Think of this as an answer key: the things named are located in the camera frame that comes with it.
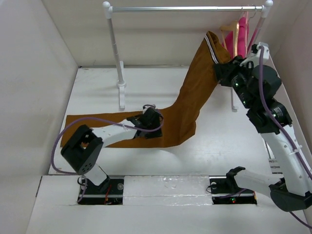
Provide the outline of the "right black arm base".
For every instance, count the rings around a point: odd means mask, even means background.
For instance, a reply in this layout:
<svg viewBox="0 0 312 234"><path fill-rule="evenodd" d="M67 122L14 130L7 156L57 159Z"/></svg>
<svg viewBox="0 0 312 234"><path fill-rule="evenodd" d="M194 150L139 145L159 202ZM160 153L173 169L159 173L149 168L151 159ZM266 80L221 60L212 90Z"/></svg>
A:
<svg viewBox="0 0 312 234"><path fill-rule="evenodd" d="M210 175L206 192L212 196L213 205L256 205L255 192L240 188L234 177L244 168L231 169L226 175Z"/></svg>

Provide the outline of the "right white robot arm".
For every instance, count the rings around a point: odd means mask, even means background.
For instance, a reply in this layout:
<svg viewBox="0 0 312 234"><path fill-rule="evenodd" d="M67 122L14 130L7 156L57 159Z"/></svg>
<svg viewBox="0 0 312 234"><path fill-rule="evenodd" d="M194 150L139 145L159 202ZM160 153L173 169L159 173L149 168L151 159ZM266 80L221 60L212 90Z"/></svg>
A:
<svg viewBox="0 0 312 234"><path fill-rule="evenodd" d="M282 178L253 173L238 166L226 173L224 184L230 193L242 189L271 198L285 212L304 210L312 205L312 175L296 142L292 119L286 107L274 99L282 82L277 72L263 63L241 65L237 56L225 64L214 65L217 81L232 87L247 117L267 142L282 171Z"/></svg>

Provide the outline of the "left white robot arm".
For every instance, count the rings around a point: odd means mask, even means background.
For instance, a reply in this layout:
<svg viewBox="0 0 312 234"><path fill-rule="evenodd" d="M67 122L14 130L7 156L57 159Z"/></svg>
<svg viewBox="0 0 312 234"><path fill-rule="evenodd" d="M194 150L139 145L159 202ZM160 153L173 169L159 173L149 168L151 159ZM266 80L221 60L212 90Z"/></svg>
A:
<svg viewBox="0 0 312 234"><path fill-rule="evenodd" d="M100 151L114 143L138 137L162 136L163 116L151 105L139 115L128 117L119 123L107 121L108 126L91 128L79 126L62 146L61 155L71 168L92 184L97 193L104 193L110 178L97 164Z"/></svg>

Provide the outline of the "wooden clothes hanger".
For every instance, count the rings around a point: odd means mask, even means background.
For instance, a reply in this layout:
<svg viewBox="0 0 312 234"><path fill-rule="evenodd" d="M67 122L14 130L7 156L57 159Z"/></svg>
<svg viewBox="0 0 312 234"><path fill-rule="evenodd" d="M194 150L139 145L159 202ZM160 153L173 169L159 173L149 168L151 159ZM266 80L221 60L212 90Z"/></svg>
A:
<svg viewBox="0 0 312 234"><path fill-rule="evenodd" d="M233 50L232 50L232 55L233 57L236 57L238 55L237 52L237 47L238 47L238 36L239 36L239 22L238 21L233 21L229 25L222 25L220 26L220 31L221 31L221 36L222 36L222 41L223 41L223 46L227 50L227 44L225 41L224 37L224 32L232 32L232 43L233 43Z"/></svg>

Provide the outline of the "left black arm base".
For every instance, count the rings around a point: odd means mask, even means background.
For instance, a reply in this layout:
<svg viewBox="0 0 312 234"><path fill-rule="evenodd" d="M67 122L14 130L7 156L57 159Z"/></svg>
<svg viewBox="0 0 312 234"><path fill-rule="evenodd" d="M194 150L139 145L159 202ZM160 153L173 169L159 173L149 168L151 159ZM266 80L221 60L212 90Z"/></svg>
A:
<svg viewBox="0 0 312 234"><path fill-rule="evenodd" d="M122 205L124 176L113 176L103 185L96 186L91 181L79 177L80 186L77 203L79 205Z"/></svg>

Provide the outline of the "brown trousers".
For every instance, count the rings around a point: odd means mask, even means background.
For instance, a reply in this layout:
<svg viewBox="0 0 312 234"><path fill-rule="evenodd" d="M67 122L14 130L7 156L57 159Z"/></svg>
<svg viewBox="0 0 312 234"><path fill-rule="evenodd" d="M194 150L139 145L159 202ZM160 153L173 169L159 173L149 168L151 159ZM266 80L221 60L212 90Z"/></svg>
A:
<svg viewBox="0 0 312 234"><path fill-rule="evenodd" d="M217 86L214 65L230 61L230 53L216 34L206 33L188 69L179 95L170 107L161 110L164 124L162 136L139 137L111 144L111 148L167 148L178 146L195 134L200 109Z"/></svg>

